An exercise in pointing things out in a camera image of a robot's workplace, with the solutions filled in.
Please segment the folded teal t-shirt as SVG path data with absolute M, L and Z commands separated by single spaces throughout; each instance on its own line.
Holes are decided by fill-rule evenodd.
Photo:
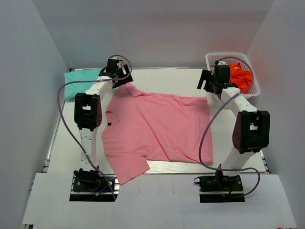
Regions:
M 74 70 L 64 74 L 65 82 L 73 81 L 96 81 L 101 71 L 99 69 L 87 69 L 87 70 Z M 87 91 L 95 82 L 90 83 L 72 83 L 64 87 L 64 98 L 72 99 L 76 93 L 83 93 Z

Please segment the orange t-shirt in basket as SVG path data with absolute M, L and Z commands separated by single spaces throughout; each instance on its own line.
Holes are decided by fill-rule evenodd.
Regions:
M 251 86 L 252 74 L 248 70 L 243 70 L 240 63 L 228 64 L 230 68 L 230 83 L 235 83 L 240 91 Z

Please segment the pink t-shirt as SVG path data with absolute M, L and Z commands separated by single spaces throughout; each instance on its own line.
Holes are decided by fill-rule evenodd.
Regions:
M 206 97 L 148 93 L 125 84 L 113 94 L 102 133 L 120 184 L 149 170 L 148 161 L 213 163 Z

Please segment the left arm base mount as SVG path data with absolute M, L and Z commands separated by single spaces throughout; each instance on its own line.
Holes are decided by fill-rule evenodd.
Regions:
M 73 172 L 70 202 L 114 202 L 120 184 L 116 176 L 102 176 L 95 170 Z

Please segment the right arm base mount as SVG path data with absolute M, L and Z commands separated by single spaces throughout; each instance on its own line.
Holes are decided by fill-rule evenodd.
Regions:
M 245 202 L 240 176 L 218 178 L 214 176 L 196 177 L 199 186 L 200 203 L 240 203 Z

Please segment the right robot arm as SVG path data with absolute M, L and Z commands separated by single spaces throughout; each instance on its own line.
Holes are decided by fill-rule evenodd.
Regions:
M 215 184 L 220 190 L 227 190 L 235 177 L 244 171 L 244 165 L 255 153 L 269 145 L 270 114 L 258 110 L 244 96 L 248 89 L 240 90 L 230 81 L 230 67 L 223 59 L 215 61 L 214 70 L 202 70 L 197 89 L 213 93 L 222 102 L 219 110 L 228 107 L 236 117 L 228 157 L 214 171 L 219 173 Z

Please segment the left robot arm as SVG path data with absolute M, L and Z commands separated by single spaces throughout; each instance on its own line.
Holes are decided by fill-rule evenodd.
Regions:
M 111 90 L 133 81 L 132 65 L 122 55 L 109 57 L 98 79 L 83 93 L 75 95 L 74 122 L 80 133 L 82 163 L 99 167 L 96 157 L 97 131 L 102 123 L 102 99 Z

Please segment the white plastic basket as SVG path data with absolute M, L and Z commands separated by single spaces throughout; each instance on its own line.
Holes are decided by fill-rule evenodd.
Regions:
M 209 71 L 211 71 L 214 68 L 215 61 L 218 60 L 226 62 L 227 64 L 240 63 L 242 70 L 246 70 L 246 71 L 250 70 L 249 66 L 250 68 L 252 68 L 246 55 L 238 52 L 212 52 L 206 54 L 205 60 L 206 60 L 207 69 Z M 249 99 L 251 97 L 258 96 L 259 94 L 260 94 L 260 88 L 256 80 L 256 76 L 254 76 L 254 81 L 252 83 L 252 86 L 250 87 L 248 94 L 245 95 L 245 98 Z

